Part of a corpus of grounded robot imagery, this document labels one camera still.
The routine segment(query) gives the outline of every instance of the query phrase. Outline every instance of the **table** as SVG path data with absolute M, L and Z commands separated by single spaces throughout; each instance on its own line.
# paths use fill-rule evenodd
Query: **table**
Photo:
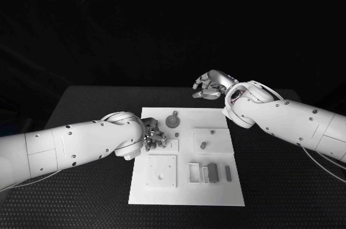
M 290 89 L 276 90 L 300 102 Z M 71 86 L 47 129 L 143 107 L 224 108 L 188 87 Z M 346 227 L 346 185 L 303 149 L 228 120 L 245 207 L 129 204 L 134 161 L 111 154 L 10 193 L 0 228 Z

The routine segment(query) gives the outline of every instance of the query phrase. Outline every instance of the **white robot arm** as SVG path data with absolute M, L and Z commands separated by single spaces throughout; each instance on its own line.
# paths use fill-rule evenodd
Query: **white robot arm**
M 62 169 L 80 166 L 114 151 L 132 160 L 146 145 L 166 147 L 168 137 L 153 118 L 132 112 L 48 130 L 0 137 L 0 190 Z
M 215 100 L 225 94 L 224 115 L 251 128 L 257 123 L 274 137 L 346 162 L 346 116 L 292 100 L 274 100 L 258 82 L 238 82 L 218 70 L 204 74 L 195 98 Z

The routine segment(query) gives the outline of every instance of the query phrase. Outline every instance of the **dark backdrop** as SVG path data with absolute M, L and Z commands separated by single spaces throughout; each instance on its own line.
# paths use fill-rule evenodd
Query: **dark backdrop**
M 339 105 L 338 0 L 0 2 L 0 107 L 32 118 L 70 85 L 192 87 L 212 69 Z

